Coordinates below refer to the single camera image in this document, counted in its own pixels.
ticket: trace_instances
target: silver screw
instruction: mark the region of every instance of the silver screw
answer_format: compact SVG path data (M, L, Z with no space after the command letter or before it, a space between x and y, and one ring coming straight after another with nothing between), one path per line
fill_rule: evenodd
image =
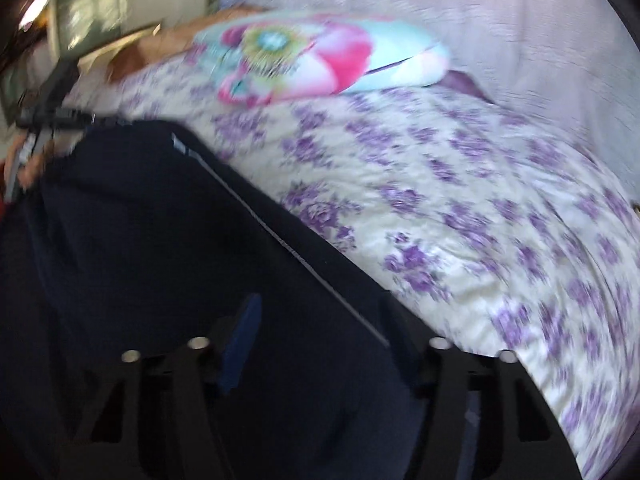
M498 357L500 358L500 361L510 365L518 362L518 356L516 355L516 352L513 352L511 350L503 350L502 352L500 352Z
M209 346L209 343L210 341L207 337L194 337L193 339L190 339L187 346L191 348L191 350L202 350Z
M121 359L123 363L135 363L136 361L140 361L141 357L142 355L140 355L140 352L137 350L127 350L122 354Z
M448 339L444 339L443 337L432 337L429 339L429 346L436 350L449 350L453 345Z

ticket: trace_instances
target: white bed sheet with purple flowers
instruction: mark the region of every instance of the white bed sheet with purple flowers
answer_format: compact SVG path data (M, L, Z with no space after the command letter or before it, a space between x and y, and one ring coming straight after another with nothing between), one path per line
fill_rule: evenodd
M188 124L461 348L516 350L586 479L626 444L640 422L640 221L561 130L436 87L223 113L180 57L111 97Z

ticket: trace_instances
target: colorful pillow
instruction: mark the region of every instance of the colorful pillow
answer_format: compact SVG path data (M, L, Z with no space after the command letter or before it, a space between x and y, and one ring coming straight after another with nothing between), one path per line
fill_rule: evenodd
M225 103L271 102L438 82L447 49L423 28L377 16L266 12L214 25L191 59Z

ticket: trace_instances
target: bed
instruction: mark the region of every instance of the bed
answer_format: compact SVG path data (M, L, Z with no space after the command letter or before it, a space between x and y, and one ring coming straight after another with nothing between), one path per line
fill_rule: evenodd
M182 55L67 104L186 124L460 348L514 349L602 478L640 424L640 53L608 1L249 2L427 23L466 84L245 110Z

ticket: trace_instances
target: green panel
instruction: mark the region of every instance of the green panel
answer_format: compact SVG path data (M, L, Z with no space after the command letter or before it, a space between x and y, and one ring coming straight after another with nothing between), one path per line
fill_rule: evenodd
M121 35L120 0L56 0L60 56L80 56Z

